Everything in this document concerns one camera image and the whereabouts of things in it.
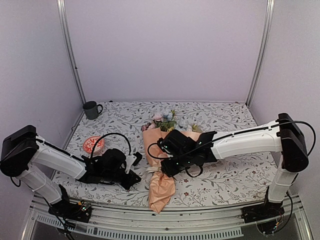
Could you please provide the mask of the beige wrapping paper sheet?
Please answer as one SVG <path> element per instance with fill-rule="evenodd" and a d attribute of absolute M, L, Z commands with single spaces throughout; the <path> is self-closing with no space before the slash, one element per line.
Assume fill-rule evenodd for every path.
<path fill-rule="evenodd" d="M 161 161 L 155 157 L 166 158 L 168 155 L 163 153 L 156 145 L 158 139 L 164 138 L 168 132 L 161 131 L 159 128 L 148 129 L 142 132 L 146 160 L 149 164 L 144 175 L 152 173 L 149 182 L 148 206 L 149 208 L 159 214 L 165 206 L 170 202 L 171 197 L 176 193 L 175 180 L 168 177 L 161 170 Z"/>

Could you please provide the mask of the blue fake flower stem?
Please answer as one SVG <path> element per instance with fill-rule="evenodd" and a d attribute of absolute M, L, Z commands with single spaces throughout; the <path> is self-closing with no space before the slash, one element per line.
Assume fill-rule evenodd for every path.
<path fill-rule="evenodd" d="M 184 117 L 177 117 L 175 110 L 166 110 L 162 112 L 162 122 L 160 126 L 164 132 L 172 130 L 192 132 L 193 128 Z"/>

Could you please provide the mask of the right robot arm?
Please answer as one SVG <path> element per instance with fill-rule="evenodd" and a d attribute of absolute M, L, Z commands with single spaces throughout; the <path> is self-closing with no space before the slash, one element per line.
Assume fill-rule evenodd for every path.
<path fill-rule="evenodd" d="M 297 174 L 309 165 L 305 136 L 287 113 L 280 113 L 275 121 L 231 133 L 216 131 L 201 133 L 193 140 L 178 130 L 171 131 L 157 141 L 157 146 L 169 157 L 161 161 L 162 171 L 169 177 L 215 163 L 228 157 L 252 153 L 281 153 L 279 167 L 266 192 L 266 201 L 259 206 L 262 218 L 269 218 L 278 210 Z"/>

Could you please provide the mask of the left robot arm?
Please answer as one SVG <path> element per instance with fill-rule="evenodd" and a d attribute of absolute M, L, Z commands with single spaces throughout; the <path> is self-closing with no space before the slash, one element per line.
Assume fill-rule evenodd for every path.
<path fill-rule="evenodd" d="M 27 125 L 7 136 L 2 142 L 0 171 L 7 177 L 24 182 L 63 216 L 74 213 L 74 205 L 68 201 L 63 187 L 51 181 L 38 165 L 62 172 L 85 184 L 118 183 L 125 190 L 141 181 L 131 167 L 142 159 L 138 152 L 125 155 L 116 148 L 107 149 L 101 155 L 77 157 L 37 134 L 33 125 Z"/>

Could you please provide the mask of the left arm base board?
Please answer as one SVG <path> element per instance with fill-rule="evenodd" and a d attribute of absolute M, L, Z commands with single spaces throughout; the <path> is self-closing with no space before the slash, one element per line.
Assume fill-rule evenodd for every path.
<path fill-rule="evenodd" d="M 62 199 L 55 204 L 49 204 L 49 213 L 63 219 L 88 223 L 92 215 L 92 207 L 84 201 L 72 203 Z"/>

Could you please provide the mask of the right arm base board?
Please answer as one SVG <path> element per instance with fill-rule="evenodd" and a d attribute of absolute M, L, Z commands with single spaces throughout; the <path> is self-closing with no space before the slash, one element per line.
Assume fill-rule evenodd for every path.
<path fill-rule="evenodd" d="M 267 222 L 256 225 L 258 231 L 263 235 L 272 235 L 278 229 L 282 221 L 284 208 L 280 206 L 266 206 L 263 203 L 259 205 L 247 206 L 241 209 L 241 218 L 245 223 L 253 223 L 272 218 Z"/>

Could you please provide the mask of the pale pink white flower stem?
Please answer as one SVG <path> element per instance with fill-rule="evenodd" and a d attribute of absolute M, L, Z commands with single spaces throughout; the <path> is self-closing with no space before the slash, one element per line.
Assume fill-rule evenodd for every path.
<path fill-rule="evenodd" d="M 148 130 L 159 128 L 164 121 L 164 117 L 161 113 L 155 113 L 152 117 L 152 123 L 147 127 Z"/>

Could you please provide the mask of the white lace ribbon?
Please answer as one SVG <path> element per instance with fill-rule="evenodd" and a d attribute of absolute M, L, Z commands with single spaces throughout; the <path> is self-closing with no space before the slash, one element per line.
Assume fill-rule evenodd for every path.
<path fill-rule="evenodd" d="M 164 177 L 161 166 L 151 166 L 146 168 L 142 175 L 143 179 L 161 180 Z"/>

